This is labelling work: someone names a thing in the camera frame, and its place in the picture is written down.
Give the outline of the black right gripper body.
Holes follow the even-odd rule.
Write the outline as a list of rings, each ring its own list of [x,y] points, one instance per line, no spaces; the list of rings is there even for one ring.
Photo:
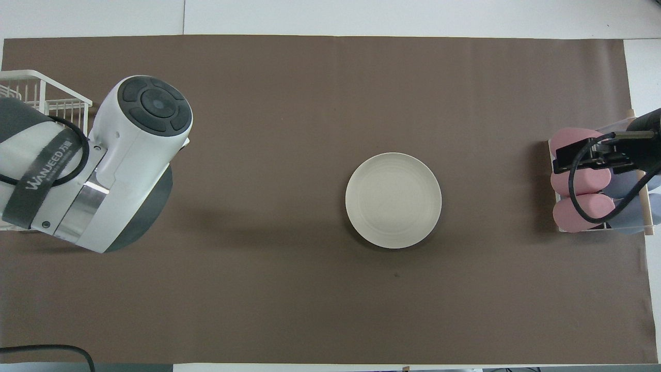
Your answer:
[[[660,108],[657,108],[630,122],[611,126],[609,133],[615,136],[605,141],[610,150],[605,158],[617,174],[640,170],[659,175],[659,116]]]

